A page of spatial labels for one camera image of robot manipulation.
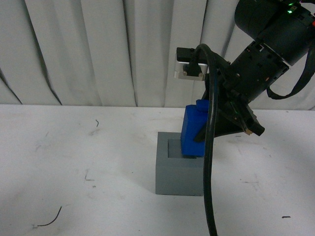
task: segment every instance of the black wire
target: black wire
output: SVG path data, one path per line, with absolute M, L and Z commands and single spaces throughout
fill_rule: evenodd
M 206 44 L 200 44 L 195 49 L 191 62 L 197 63 L 200 52 L 203 51 L 209 66 L 209 111 L 206 128 L 205 155 L 203 166 L 203 188 L 204 188 L 204 204 L 206 211 L 207 224 L 210 236 L 217 236 L 217 228 L 215 223 L 212 193 L 211 193 L 211 173 L 213 159 L 213 141 L 215 135 L 215 123 L 218 109 L 218 79 L 217 66 L 214 53 Z
M 57 216 L 55 217 L 55 219 L 54 219 L 52 222 L 50 222 L 50 223 L 48 223 L 48 224 L 46 224 L 46 225 L 38 225 L 38 227 L 39 227 L 39 226 L 47 226 L 47 225 L 52 224 L 52 223 L 58 218 L 58 215 L 59 215 L 59 213 L 60 213 L 60 211 L 61 211 L 61 208 L 62 208 L 62 206 L 60 207 L 60 209 L 59 209 L 59 211 L 58 211 L 58 213 L 57 213 Z

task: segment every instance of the black cable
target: black cable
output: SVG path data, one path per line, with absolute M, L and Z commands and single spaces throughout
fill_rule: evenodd
M 214 53 L 206 44 L 197 46 L 192 55 L 191 63 L 198 63 L 200 52 L 203 51 L 209 66 L 209 111 L 206 128 L 206 141 L 205 141 L 205 155 L 203 166 L 203 188 L 204 188 L 204 204 L 206 211 L 207 224 L 210 236 L 217 236 L 217 228 L 215 223 L 212 193 L 211 193 L 211 173 L 212 173 L 212 159 L 213 159 L 213 141 L 215 135 L 215 123 L 218 108 L 218 79 L 217 79 L 217 66 Z
M 60 207 L 60 209 L 59 209 L 59 211 L 58 211 L 58 213 L 57 213 L 57 216 L 55 217 L 55 219 L 54 219 L 52 222 L 50 222 L 50 223 L 48 223 L 48 224 L 46 224 L 46 225 L 38 225 L 38 227 L 39 227 L 39 226 L 47 226 L 47 225 L 52 224 L 52 223 L 58 218 L 59 213 L 60 213 L 62 207 L 63 207 L 63 206 Z
M 292 97 L 299 93 L 311 80 L 312 76 L 315 74 L 315 40 L 311 42 L 311 46 L 309 48 L 309 52 L 307 54 L 306 62 L 305 62 L 305 67 L 302 72 L 301 77 L 299 78 L 298 82 L 292 89 L 291 93 L 287 94 L 286 96 L 281 96 L 276 93 L 274 93 L 270 87 L 267 88 L 267 94 L 268 97 L 275 99 L 275 100 L 281 100 L 285 99 L 288 97 Z

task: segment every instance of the curtain fold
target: curtain fold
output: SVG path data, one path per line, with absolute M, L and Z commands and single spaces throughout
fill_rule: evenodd
M 58 105 L 43 77 L 25 3 L 2 0 L 0 9 L 0 68 L 8 86 L 23 104 Z M 1 92 L 0 103 L 16 102 L 9 93 Z
M 0 103 L 185 107 L 204 83 L 173 78 L 177 47 L 206 43 L 226 60 L 252 42 L 234 23 L 238 0 L 2 0 Z M 313 4 L 303 4 L 311 12 Z M 272 88 L 287 94 L 304 57 Z M 258 109 L 315 109 L 315 81 Z
M 139 107 L 162 107 L 174 0 L 125 0 L 133 85 Z

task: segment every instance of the black strap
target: black strap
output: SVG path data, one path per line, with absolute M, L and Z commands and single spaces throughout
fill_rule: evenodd
M 291 93 L 289 93 L 286 96 L 281 96 L 274 93 L 269 87 L 267 88 L 268 97 L 275 100 L 292 97 L 293 95 L 301 91 L 308 84 L 308 82 L 311 80 L 314 73 L 315 73 L 315 43 L 313 42 L 307 54 L 306 63 L 305 63 L 305 67 L 302 72 L 302 75 L 300 79 L 298 80 L 298 82 L 296 83 L 296 85 L 294 86 L 294 88 L 292 89 Z

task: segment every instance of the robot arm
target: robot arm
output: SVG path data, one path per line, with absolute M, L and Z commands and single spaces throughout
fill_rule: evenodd
M 238 132 L 261 135 L 264 127 L 259 124 L 249 103 L 265 90 L 273 99 L 293 96 L 315 72 L 315 17 L 298 0 L 240 0 L 235 22 L 254 41 L 233 63 L 214 54 L 219 86 L 215 137 Z M 271 84 L 289 70 L 288 65 L 294 65 L 306 53 L 305 69 L 292 92 L 286 96 L 272 92 Z M 200 53 L 200 67 L 196 71 L 188 65 L 192 54 L 193 49 L 177 49 L 175 76 L 205 80 L 203 99 L 208 99 L 209 76 L 206 75 L 205 55 Z M 194 141 L 204 141 L 205 131 L 206 125 Z

